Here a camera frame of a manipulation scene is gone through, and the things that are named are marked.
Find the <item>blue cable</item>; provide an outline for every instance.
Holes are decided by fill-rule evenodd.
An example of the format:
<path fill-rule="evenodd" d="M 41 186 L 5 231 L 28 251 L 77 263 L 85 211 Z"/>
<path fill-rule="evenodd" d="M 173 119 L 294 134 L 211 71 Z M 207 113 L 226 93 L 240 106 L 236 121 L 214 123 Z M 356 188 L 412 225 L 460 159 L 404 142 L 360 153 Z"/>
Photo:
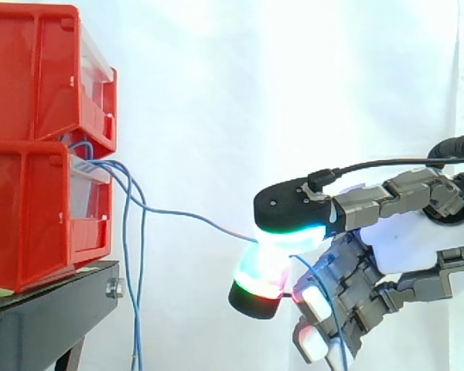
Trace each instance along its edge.
<path fill-rule="evenodd" d="M 104 163 L 104 161 L 99 161 L 99 160 L 93 160 L 91 161 L 92 164 L 95 164 L 95 165 L 108 165 L 107 163 Z M 127 187 L 125 186 L 125 184 L 119 180 L 117 180 L 116 178 L 114 178 L 117 183 L 119 184 L 120 187 L 122 187 L 122 189 L 124 190 L 124 192 L 128 192 L 128 189 Z M 132 179 L 132 182 L 134 184 L 134 186 L 138 186 L 137 182 L 131 177 Z M 162 214 L 162 215 L 175 215 L 175 216 L 186 216 L 186 217 L 189 217 L 189 218 L 192 218 L 192 219 L 196 219 L 196 220 L 200 220 L 206 224 L 209 224 L 210 226 L 212 226 L 213 228 L 219 230 L 220 232 L 223 232 L 225 234 L 228 234 L 229 236 L 232 236 L 232 237 L 235 237 L 235 238 L 238 238 L 239 240 L 244 240 L 244 241 L 247 241 L 247 242 L 252 242 L 252 243 L 258 243 L 257 240 L 255 240 L 254 238 L 251 238 L 251 237 L 247 237 L 247 236 L 244 236 L 242 234 L 239 234 L 239 233 L 235 233 L 231 230 L 228 230 L 226 228 L 223 228 L 222 226 L 219 226 L 218 224 L 216 224 L 214 221 L 212 220 L 209 220 L 208 218 L 204 217 L 204 216 L 201 216 L 201 215 L 198 215 L 198 214 L 195 214 L 195 213 L 188 213 L 187 211 L 175 211 L 175 210 L 165 210 L 165 209 L 155 209 L 153 207 L 150 207 L 150 206 L 147 206 L 147 205 L 144 205 L 143 203 L 141 203 L 138 199 L 136 199 L 133 195 L 131 195 L 131 199 L 132 201 L 138 205 L 139 207 L 149 211 L 150 213 L 155 213 L 155 214 Z"/>
<path fill-rule="evenodd" d="M 94 155 L 94 148 L 91 142 L 88 140 L 77 141 L 76 143 L 71 144 L 68 148 L 69 149 L 76 149 L 77 147 L 85 147 L 87 152 L 87 160 L 92 160 Z"/>
<path fill-rule="evenodd" d="M 309 272 L 311 272 L 312 276 L 318 281 L 319 288 L 322 289 L 323 295 L 325 296 L 325 299 L 328 301 L 328 304 L 330 305 L 330 308 L 332 309 L 333 321 L 335 322 L 335 326 L 336 326 L 338 336 L 340 339 L 340 351 L 342 352 L 343 369 L 344 371 L 349 371 L 349 367 L 347 365 L 347 354 L 346 354 L 346 345 L 345 345 L 346 343 L 344 342 L 344 339 L 343 339 L 342 328 L 340 327 L 339 319 L 335 312 L 335 305 L 333 304 L 332 297 L 329 295 L 329 292 L 326 289 L 326 286 L 323 283 L 323 280 L 318 275 L 318 272 L 315 271 L 315 268 L 312 267 L 310 263 L 308 263 L 304 258 L 300 257 L 299 255 L 291 255 L 290 257 L 294 257 L 297 260 L 299 260 L 301 263 L 303 263 L 309 269 Z"/>
<path fill-rule="evenodd" d="M 107 171 L 114 179 L 117 178 L 117 176 L 112 172 L 109 168 L 106 166 L 110 166 L 112 168 L 117 169 L 118 171 L 124 173 L 126 176 L 127 173 L 125 172 L 123 165 L 115 160 L 107 160 L 107 164 L 102 165 L 102 164 L 97 164 L 100 167 L 102 167 L 105 171 Z M 139 186 L 139 184 L 132 179 L 132 185 L 135 186 L 139 193 L 139 197 L 141 198 L 141 201 L 143 205 L 146 205 L 146 198 L 145 198 L 145 193 L 143 192 L 142 188 Z M 136 302 L 138 303 L 138 308 L 139 311 L 141 311 L 141 296 L 142 296 L 142 283 L 144 281 L 144 275 L 145 275 L 145 229 L 146 229 L 146 209 L 142 209 L 142 216 L 141 216 L 141 249 L 140 249 L 140 257 L 139 257 L 139 277 L 138 277 L 138 293 L 136 295 Z M 134 371 L 135 369 L 135 361 L 136 358 L 139 357 L 138 355 L 138 348 L 137 348 L 137 342 L 138 338 L 136 336 L 136 327 L 137 323 L 134 320 L 134 339 L 133 339 L 133 345 L 132 345 L 132 362 L 131 362 L 131 370 Z"/>
<path fill-rule="evenodd" d="M 112 164 L 107 161 L 92 161 L 92 163 L 94 163 L 95 165 L 112 166 Z M 128 221 L 128 214 L 129 214 L 129 205 L 131 203 L 132 177 L 130 176 L 127 168 L 121 163 L 118 163 L 113 166 L 116 168 L 119 167 L 121 171 L 128 174 L 128 185 L 127 185 L 127 188 L 125 188 L 126 198 L 125 198 L 125 206 L 124 206 L 124 215 L 122 217 L 122 247 L 123 247 L 124 261 L 125 261 L 125 276 L 127 279 L 129 296 L 131 298 L 132 307 L 134 309 L 134 322 L 135 322 L 134 337 L 135 337 L 135 348 L 137 350 L 138 369 L 139 371 L 143 371 L 144 367 L 142 363 L 141 322 L 139 319 L 139 306 L 138 306 L 137 298 L 134 295 L 134 288 L 132 286 L 132 278 L 131 278 L 131 272 L 130 272 L 130 267 L 129 267 L 129 252 L 128 252 L 129 249 L 128 249 L 128 241 L 127 241 L 127 221 Z M 113 172 L 111 172 L 111 175 L 114 177 L 114 179 L 118 179 L 118 177 Z"/>

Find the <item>red storage bin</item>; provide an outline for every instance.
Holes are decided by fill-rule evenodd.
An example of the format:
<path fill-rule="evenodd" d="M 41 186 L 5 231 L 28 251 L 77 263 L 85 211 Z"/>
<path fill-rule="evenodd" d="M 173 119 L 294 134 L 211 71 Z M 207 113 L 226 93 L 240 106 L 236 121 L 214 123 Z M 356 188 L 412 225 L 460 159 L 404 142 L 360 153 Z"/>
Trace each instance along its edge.
<path fill-rule="evenodd" d="M 58 142 L 0 142 L 0 288 L 60 279 L 111 251 L 111 177 Z"/>
<path fill-rule="evenodd" d="M 70 5 L 0 3 L 0 141 L 115 151 L 116 81 Z"/>

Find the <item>green light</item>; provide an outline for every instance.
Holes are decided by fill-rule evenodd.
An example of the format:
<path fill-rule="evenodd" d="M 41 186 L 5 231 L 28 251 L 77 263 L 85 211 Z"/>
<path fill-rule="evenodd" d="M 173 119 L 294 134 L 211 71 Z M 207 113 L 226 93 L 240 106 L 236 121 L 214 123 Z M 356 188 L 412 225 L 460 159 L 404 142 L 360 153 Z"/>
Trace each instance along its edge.
<path fill-rule="evenodd" d="M 282 234 L 257 229 L 258 243 L 244 252 L 234 280 L 251 294 L 270 299 L 280 298 L 290 271 L 288 256 L 316 249 L 325 234 L 325 226 Z"/>
<path fill-rule="evenodd" d="M 244 252 L 234 280 L 252 294 L 276 299 L 284 292 L 289 271 L 285 252 L 254 244 Z"/>
<path fill-rule="evenodd" d="M 291 233 L 269 233 L 257 228 L 258 243 L 265 247 L 275 247 L 288 255 L 303 254 L 315 250 L 325 238 L 325 226 L 312 226 Z"/>

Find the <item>robotic hand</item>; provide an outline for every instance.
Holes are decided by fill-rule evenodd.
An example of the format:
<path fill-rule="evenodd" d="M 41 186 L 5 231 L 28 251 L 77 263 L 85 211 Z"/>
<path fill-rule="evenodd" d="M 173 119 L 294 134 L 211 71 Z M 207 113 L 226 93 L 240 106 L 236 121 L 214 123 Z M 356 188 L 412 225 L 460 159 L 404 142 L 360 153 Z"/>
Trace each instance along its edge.
<path fill-rule="evenodd" d="M 442 172 L 445 163 L 460 162 L 464 137 L 441 142 L 428 160 L 326 169 L 264 189 L 254 200 L 258 245 L 239 265 L 230 303 L 251 317 L 272 318 L 284 296 L 288 256 L 332 239 L 292 289 L 302 314 L 293 341 L 306 362 L 324 358 L 333 371 L 348 369 L 361 338 L 384 315 L 464 288 L 464 173 Z M 403 163 L 429 167 L 338 196 L 322 192 L 349 171 Z M 401 276 L 382 282 L 386 274 Z"/>

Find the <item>metal bolt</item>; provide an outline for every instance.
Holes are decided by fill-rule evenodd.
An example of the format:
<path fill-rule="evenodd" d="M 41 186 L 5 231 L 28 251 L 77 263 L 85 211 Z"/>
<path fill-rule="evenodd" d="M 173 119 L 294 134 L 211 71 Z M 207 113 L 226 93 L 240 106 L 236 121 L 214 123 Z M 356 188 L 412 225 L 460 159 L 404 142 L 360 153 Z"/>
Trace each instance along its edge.
<path fill-rule="evenodd" d="M 120 299 L 124 297 L 125 279 L 111 278 L 107 282 L 107 297 L 112 299 Z"/>

